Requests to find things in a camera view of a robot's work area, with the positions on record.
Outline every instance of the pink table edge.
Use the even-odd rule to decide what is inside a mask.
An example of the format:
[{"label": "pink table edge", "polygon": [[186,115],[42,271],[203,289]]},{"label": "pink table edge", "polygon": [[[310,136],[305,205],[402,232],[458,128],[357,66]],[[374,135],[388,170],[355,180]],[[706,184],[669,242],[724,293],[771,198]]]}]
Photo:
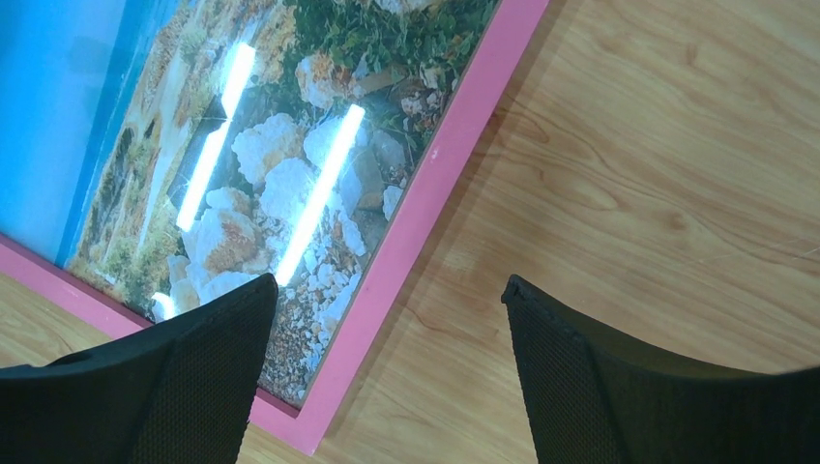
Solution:
[{"label": "pink table edge", "polygon": [[[325,436],[529,43],[549,0],[502,0],[301,411],[257,390],[250,421],[307,455]],[[112,338],[147,327],[79,279],[0,235],[0,273]]]}]

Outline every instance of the wooden floor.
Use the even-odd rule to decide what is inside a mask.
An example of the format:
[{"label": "wooden floor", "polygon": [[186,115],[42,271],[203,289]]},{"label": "wooden floor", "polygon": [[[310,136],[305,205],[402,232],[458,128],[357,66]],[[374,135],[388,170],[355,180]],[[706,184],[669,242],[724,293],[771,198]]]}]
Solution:
[{"label": "wooden floor", "polygon": [[[685,355],[819,364],[818,180],[820,2],[553,0],[316,457],[252,427],[240,462],[535,462],[512,273]],[[104,341],[0,295],[0,363]]]}]

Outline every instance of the landscape photo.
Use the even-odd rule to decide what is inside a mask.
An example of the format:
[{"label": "landscape photo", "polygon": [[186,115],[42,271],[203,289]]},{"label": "landscape photo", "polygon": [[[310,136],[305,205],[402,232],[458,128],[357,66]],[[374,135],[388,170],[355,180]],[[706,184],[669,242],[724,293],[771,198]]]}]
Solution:
[{"label": "landscape photo", "polygon": [[155,323],[273,274],[299,408],[497,0],[172,3],[66,267]]}]

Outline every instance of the rock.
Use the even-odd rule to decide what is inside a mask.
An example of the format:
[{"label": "rock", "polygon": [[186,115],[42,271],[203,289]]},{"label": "rock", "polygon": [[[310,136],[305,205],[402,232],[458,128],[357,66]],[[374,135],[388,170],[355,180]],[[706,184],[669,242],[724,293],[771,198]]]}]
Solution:
[{"label": "rock", "polygon": [[265,177],[265,191],[259,199],[269,218],[296,227],[308,203],[315,175],[301,159],[286,159]]},{"label": "rock", "polygon": [[249,217],[231,210],[208,209],[202,215],[196,259],[208,271],[227,271],[256,254],[256,232]]},{"label": "rock", "polygon": [[404,157],[404,147],[383,130],[377,130],[370,139],[370,147],[376,157],[388,167],[403,166],[407,160]]},{"label": "rock", "polygon": [[441,68],[438,66],[433,68],[425,68],[422,66],[420,71],[425,87],[432,90],[438,90],[439,79],[444,74]]},{"label": "rock", "polygon": [[[305,137],[305,154],[307,159],[320,170],[324,168],[328,155],[331,153],[336,137],[341,128],[342,118],[331,118],[322,123],[316,129],[311,130]],[[348,213],[351,213],[359,202],[363,194],[363,184],[360,180],[357,169],[351,159],[361,150],[352,149],[347,155],[344,165],[338,174],[337,188]]]},{"label": "rock", "polygon": [[344,239],[344,244],[356,256],[364,256],[367,253],[365,241],[362,240],[362,232],[359,230],[359,225],[354,222],[345,213],[341,212],[338,215],[338,220],[341,222],[341,236]]},{"label": "rock", "polygon": [[342,118],[330,118],[307,133],[302,146],[314,166],[322,169],[341,129]]},{"label": "rock", "polygon": [[199,307],[199,294],[190,280],[183,278],[171,285],[171,301],[175,315],[179,315]]},{"label": "rock", "polygon": [[316,270],[316,266],[318,266],[319,262],[316,260],[316,254],[310,247],[305,250],[305,255],[302,258],[305,260],[305,268],[309,273]]},{"label": "rock", "polygon": [[282,238],[280,235],[274,234],[265,239],[265,248],[271,253],[271,260],[268,263],[268,269],[272,274],[276,274],[279,267],[279,260],[287,251],[288,241],[290,237]]},{"label": "rock", "polygon": [[296,67],[296,80],[303,102],[330,109],[335,98],[345,95],[344,85],[334,79],[333,59],[325,53],[306,56]]},{"label": "rock", "polygon": [[322,287],[329,288],[333,285],[333,273],[333,266],[327,263],[322,264],[316,272],[316,279]]},{"label": "rock", "polygon": [[336,298],[330,303],[327,308],[321,310],[314,318],[321,325],[321,332],[319,333],[319,341],[327,346],[329,341],[338,327],[338,322],[344,317],[344,312],[350,305],[353,298],[353,293],[359,286],[359,281],[362,279],[361,274],[355,274],[350,277],[347,285],[341,289],[336,295]]},{"label": "rock", "polygon": [[429,6],[436,5],[442,0],[375,0],[376,4],[390,13],[404,15],[407,13],[423,10]]},{"label": "rock", "polygon": [[214,277],[203,289],[199,296],[203,305],[206,305],[231,290],[241,287],[246,283],[259,277],[259,275],[245,273],[222,273]]},{"label": "rock", "polygon": [[372,191],[367,195],[362,195],[359,200],[359,209],[367,211],[382,211],[384,204],[384,194],[381,191]]},{"label": "rock", "polygon": [[250,216],[250,197],[243,191],[233,187],[223,187],[209,191],[205,195],[205,202],[215,210],[233,210],[245,216]]},{"label": "rock", "polygon": [[425,107],[419,99],[404,97],[401,99],[401,109],[407,116],[416,116],[421,114],[425,110]]},{"label": "rock", "polygon": [[168,262],[168,279],[171,281],[171,285],[188,276],[185,272],[185,268],[188,264],[190,264],[190,260],[188,258],[185,256],[174,255],[168,256],[166,261]]},{"label": "rock", "polygon": [[266,247],[260,248],[248,261],[242,263],[242,272],[245,274],[265,274],[271,267],[273,253]]},{"label": "rock", "polygon": [[214,275],[208,272],[207,269],[203,268],[202,266],[196,263],[190,263],[185,268],[185,274],[190,282],[193,285],[193,289],[196,291],[196,294],[199,295],[200,302],[202,301],[202,295],[204,293],[205,285],[214,278]]},{"label": "rock", "polygon": [[384,189],[384,181],[382,181],[382,173],[379,169],[379,163],[376,161],[376,156],[373,150],[369,148],[356,151],[352,159],[352,169],[350,170],[353,171],[350,174],[355,174],[360,189],[355,192],[346,191],[344,184],[340,184],[339,193],[341,194],[344,211],[348,216],[353,216],[353,212],[359,207],[362,198],[374,193],[381,193]]},{"label": "rock", "polygon": [[286,113],[239,133],[231,145],[241,172],[249,183],[259,187],[265,176],[282,160],[302,154],[302,130]]},{"label": "rock", "polygon": [[183,247],[185,247],[185,253],[188,255],[191,261],[196,259],[196,238],[199,234],[199,220],[195,220],[191,225],[188,231],[181,231],[180,235],[182,235],[182,243]]},{"label": "rock", "polygon": [[398,205],[398,201],[401,199],[401,195],[403,193],[404,190],[396,186],[389,186],[385,189],[384,206],[382,207],[382,211],[384,212],[385,219],[387,221],[390,221],[390,218],[393,217],[395,207]]}]

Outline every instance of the black mesh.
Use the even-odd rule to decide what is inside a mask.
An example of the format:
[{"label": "black mesh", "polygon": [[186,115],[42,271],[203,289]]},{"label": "black mesh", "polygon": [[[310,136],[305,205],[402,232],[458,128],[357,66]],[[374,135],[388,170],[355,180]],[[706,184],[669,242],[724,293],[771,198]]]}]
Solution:
[{"label": "black mesh", "polygon": [[504,302],[539,461],[625,462],[586,340],[524,300],[517,287],[508,288]]},{"label": "black mesh", "polygon": [[517,276],[502,300],[540,462],[820,462],[820,368],[769,376],[699,362]]},{"label": "black mesh", "polygon": [[264,275],[47,367],[0,369],[0,462],[236,462],[276,301]]}]

